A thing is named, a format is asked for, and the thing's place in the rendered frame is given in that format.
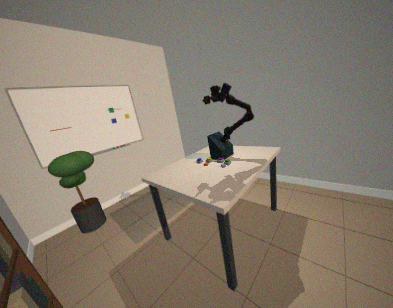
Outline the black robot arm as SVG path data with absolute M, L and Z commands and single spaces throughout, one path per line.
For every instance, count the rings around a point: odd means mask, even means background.
M 237 129 L 239 126 L 241 126 L 241 125 L 244 124 L 245 122 L 254 119 L 254 116 L 253 116 L 253 113 L 252 113 L 252 111 L 251 111 L 250 105 L 249 105 L 248 103 L 246 103 L 246 102 L 243 102 L 243 101 L 241 101 L 241 100 L 235 98 L 234 96 L 231 96 L 231 95 L 229 94 L 231 88 L 232 88 L 232 87 L 231 87 L 230 85 L 226 84 L 226 83 L 223 84 L 222 89 L 221 89 L 221 87 L 218 87 L 218 86 L 213 86 L 213 87 L 210 88 L 210 90 L 211 90 L 211 92 L 212 92 L 211 95 L 212 95 L 212 94 L 217 94 L 217 92 L 219 92 L 219 91 L 221 90 L 221 92 L 224 92 L 224 93 L 225 93 L 226 102 L 227 102 L 228 104 L 235 104 L 235 105 L 238 105 L 238 106 L 240 106 L 240 107 L 242 107 L 242 108 L 247 109 L 247 112 L 245 113 L 245 115 L 243 116 L 243 118 L 241 118 L 239 121 L 237 121 L 237 122 L 236 122 L 235 124 L 233 124 L 231 127 L 228 127 L 228 126 L 227 126 L 227 127 L 224 129 L 224 135 L 223 135 L 223 137 L 220 139 L 223 143 L 226 143 L 226 142 L 227 142 L 227 139 L 228 139 L 228 140 L 230 139 L 230 135 L 232 134 L 232 132 L 233 132 L 235 129 Z M 227 96 L 226 96 L 226 95 L 227 95 Z

